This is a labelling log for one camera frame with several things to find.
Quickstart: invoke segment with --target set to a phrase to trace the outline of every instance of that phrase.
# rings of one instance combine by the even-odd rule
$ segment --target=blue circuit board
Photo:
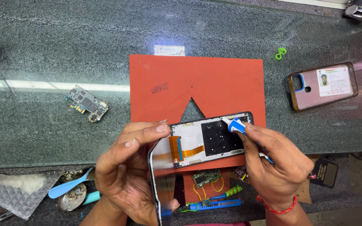
[[[71,107],[80,113],[89,111],[91,114],[88,119],[91,122],[100,121],[101,117],[108,111],[106,102],[96,99],[82,87],[75,85],[74,88],[65,97],[65,100],[72,99]]]

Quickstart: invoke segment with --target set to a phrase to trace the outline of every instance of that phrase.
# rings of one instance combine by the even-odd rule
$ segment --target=blue plastic spatula
[[[90,168],[81,178],[78,178],[73,181],[68,181],[63,184],[60,184],[58,186],[55,186],[51,188],[51,190],[48,192],[48,196],[52,199],[58,198],[62,196],[63,194],[67,193],[69,190],[77,186],[79,183],[82,183],[83,181],[92,181],[96,177],[95,169]]]

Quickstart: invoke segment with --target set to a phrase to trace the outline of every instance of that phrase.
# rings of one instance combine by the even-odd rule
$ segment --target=id card
[[[320,96],[350,93],[350,76],[347,66],[339,68],[318,69]]]

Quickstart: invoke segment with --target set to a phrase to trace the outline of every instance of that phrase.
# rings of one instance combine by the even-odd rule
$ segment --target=blue glue tube
[[[236,134],[238,131],[245,134],[245,125],[243,124],[243,122],[241,120],[239,120],[239,118],[235,118],[233,120],[229,120],[229,119],[226,119],[225,117],[222,118],[222,121],[224,121],[225,123],[227,123],[227,126],[228,126],[228,130],[229,132],[231,133],[234,133]],[[259,147],[261,147],[262,150],[266,151],[260,144],[258,144],[258,142],[256,142],[257,145]],[[264,154],[262,152],[259,152],[259,156],[261,157],[265,157],[270,163],[274,164],[275,161],[273,161],[273,159],[267,154]]]

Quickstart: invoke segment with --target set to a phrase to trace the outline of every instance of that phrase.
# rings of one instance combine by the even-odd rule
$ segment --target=red thread bracelet
[[[257,200],[257,202],[258,202],[258,201],[262,201],[262,203],[264,204],[264,206],[265,206],[268,210],[270,210],[272,213],[274,213],[274,214],[282,214],[282,213],[287,213],[287,212],[289,212],[290,210],[293,209],[293,207],[296,205],[296,202],[297,202],[297,196],[296,196],[296,195],[294,196],[294,198],[293,198],[293,204],[291,204],[291,206],[290,206],[288,209],[283,210],[283,211],[278,211],[278,210],[271,209],[268,205],[265,204],[265,202],[264,202],[264,200],[262,199],[262,197],[261,197],[260,194],[257,195],[256,200]]]

